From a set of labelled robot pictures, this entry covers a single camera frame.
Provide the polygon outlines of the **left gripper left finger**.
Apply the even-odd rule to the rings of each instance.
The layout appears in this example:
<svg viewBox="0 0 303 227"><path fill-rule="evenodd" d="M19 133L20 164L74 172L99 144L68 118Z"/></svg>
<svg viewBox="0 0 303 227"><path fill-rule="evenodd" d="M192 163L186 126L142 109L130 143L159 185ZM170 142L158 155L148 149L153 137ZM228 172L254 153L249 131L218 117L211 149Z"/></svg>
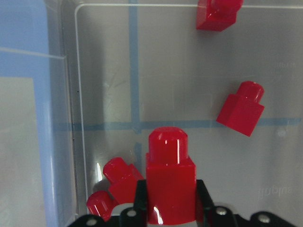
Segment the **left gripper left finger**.
<svg viewBox="0 0 303 227"><path fill-rule="evenodd" d="M147 227L147 186L145 180L137 182L134 204L109 221L95 215L84 215L70 224L71 227Z"/></svg>

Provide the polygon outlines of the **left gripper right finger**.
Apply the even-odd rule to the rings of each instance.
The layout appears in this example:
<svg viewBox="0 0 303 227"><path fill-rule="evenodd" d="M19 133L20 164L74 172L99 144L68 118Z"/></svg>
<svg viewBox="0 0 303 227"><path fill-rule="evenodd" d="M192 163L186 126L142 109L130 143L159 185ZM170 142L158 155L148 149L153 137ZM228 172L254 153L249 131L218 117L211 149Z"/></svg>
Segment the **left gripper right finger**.
<svg viewBox="0 0 303 227"><path fill-rule="evenodd" d="M228 207L216 206L203 180L196 181L196 222L198 227L294 227L287 220L267 211L245 219Z"/></svg>

